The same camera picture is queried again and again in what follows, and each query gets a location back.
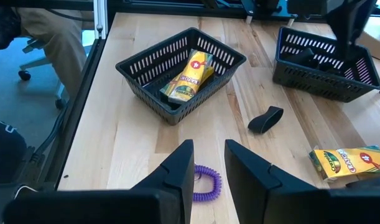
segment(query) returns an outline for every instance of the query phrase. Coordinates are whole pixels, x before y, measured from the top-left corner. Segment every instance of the wooden tabletop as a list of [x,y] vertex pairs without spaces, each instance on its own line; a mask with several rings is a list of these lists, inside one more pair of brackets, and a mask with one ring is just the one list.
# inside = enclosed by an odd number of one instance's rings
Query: wooden tabletop
[[[225,139],[234,139],[288,173],[317,187],[328,185],[308,153],[341,147],[380,146],[380,94],[372,91],[339,103],[272,82],[278,22],[208,17],[116,14],[100,60],[59,190],[128,189],[148,175],[185,139],[193,139],[195,162],[223,176],[221,197],[194,203],[192,223],[237,223],[224,163]],[[248,60],[232,80],[176,126],[169,126],[132,93],[115,65],[182,30],[197,27],[238,50]],[[293,28],[333,37],[323,24]],[[375,60],[380,75],[380,61]],[[284,109],[267,133],[247,130],[270,106]],[[195,182],[195,190],[207,183]]]

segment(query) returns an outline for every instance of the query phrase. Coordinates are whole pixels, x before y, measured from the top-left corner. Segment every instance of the purple coiled lanyard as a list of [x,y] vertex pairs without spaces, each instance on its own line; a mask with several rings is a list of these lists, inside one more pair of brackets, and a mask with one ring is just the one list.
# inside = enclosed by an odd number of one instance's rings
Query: purple coiled lanyard
[[213,190],[211,192],[207,193],[196,193],[193,194],[193,201],[194,202],[207,202],[212,201],[219,197],[221,192],[221,177],[218,172],[215,170],[201,165],[195,165],[195,173],[200,175],[200,178],[202,174],[208,175],[213,179]]

